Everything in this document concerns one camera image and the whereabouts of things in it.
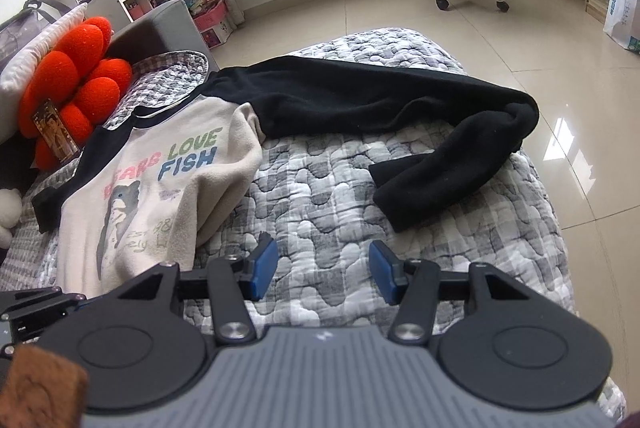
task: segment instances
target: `black and beige sweatshirt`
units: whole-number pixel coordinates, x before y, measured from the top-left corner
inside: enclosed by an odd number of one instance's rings
[[[455,127],[433,153],[369,167],[396,231],[487,182],[535,128],[533,98],[448,72],[295,56],[213,73],[178,103],[97,129],[74,176],[34,197],[41,231],[60,227],[58,284],[96,296],[162,260],[193,267],[247,191],[266,137],[433,119]]]

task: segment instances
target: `white shopping bag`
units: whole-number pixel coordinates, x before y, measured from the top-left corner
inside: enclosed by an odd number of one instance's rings
[[[638,4],[638,0],[609,0],[604,32],[625,49],[640,52],[640,4]]]

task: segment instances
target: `tile floor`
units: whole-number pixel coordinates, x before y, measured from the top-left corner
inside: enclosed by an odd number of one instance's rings
[[[542,118],[524,147],[556,209],[580,314],[614,349],[613,377],[640,410],[640,56],[584,12],[583,0],[319,0],[245,24],[214,50],[249,65],[344,34],[415,29],[478,78],[525,90]]]

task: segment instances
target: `bear graphic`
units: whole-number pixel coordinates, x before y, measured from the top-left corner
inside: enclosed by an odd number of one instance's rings
[[[111,192],[96,251],[99,280],[102,279],[102,262],[105,255],[114,258],[116,248],[138,212],[139,196],[140,181],[133,181],[128,186],[118,185]]]

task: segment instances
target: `quilted blanket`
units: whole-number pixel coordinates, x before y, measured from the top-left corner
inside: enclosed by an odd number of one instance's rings
[[[382,66],[464,73],[460,63],[423,35],[400,28],[358,33],[292,53]],[[135,83],[107,127],[116,127],[137,104],[178,100],[204,81],[207,61],[198,53],[155,56],[134,66]],[[488,262],[539,293],[574,310],[572,284],[558,220],[544,186],[523,151],[473,195],[419,228],[395,233],[372,201],[367,166],[433,151],[450,132],[441,121],[397,133],[294,136],[264,143],[262,165],[242,201],[213,238],[196,252],[247,254],[261,231],[278,243],[281,259],[264,300],[247,303],[258,332],[270,324],[349,326],[376,324],[385,331],[395,307],[387,306],[367,267],[370,241],[384,240],[401,258],[426,258],[445,270],[466,271]],[[71,177],[76,162],[37,180],[25,195],[20,227],[0,268],[0,289],[55,282],[57,235],[40,234],[30,204],[45,186]],[[434,332],[463,316],[460,302],[440,305]],[[189,303],[186,317],[210,331],[207,301]],[[607,381],[600,407],[620,419],[625,399]]]

